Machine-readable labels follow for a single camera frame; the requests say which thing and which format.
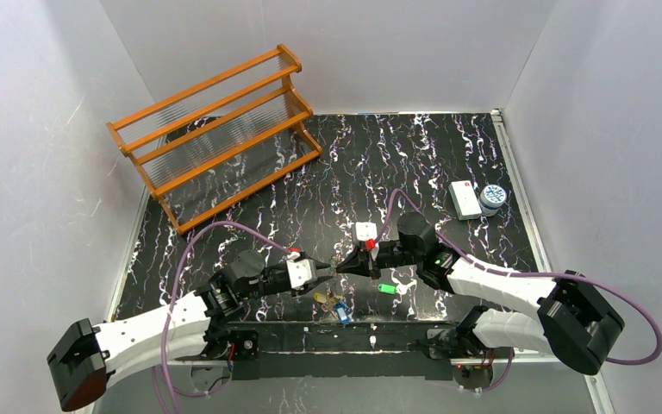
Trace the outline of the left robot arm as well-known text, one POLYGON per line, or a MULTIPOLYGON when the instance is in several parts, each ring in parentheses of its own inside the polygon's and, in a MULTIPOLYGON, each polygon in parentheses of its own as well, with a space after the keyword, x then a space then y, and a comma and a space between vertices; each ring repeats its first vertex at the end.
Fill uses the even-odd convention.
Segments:
POLYGON ((244 314, 249 300, 310 292, 327 281, 319 271, 329 267, 299 251, 275 265, 245 251, 174 304, 112 323, 72 323, 47 355, 60 409, 82 409, 134 373, 226 342, 227 323, 244 314))

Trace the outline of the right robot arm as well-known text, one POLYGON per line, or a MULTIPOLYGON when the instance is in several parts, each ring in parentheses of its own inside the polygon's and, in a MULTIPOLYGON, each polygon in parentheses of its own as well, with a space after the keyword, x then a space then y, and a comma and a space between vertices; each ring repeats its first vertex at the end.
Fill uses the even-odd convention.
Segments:
POLYGON ((525 278, 446 245, 419 213, 397 222, 396 240, 374 241, 373 223, 356 223, 353 250, 338 273, 379 279, 384 269, 414 267, 425 285, 480 298, 449 334, 429 340, 442 352, 477 354, 522 348, 552 354, 574 371, 598 373, 624 329, 624 321, 594 286, 574 273, 525 278))

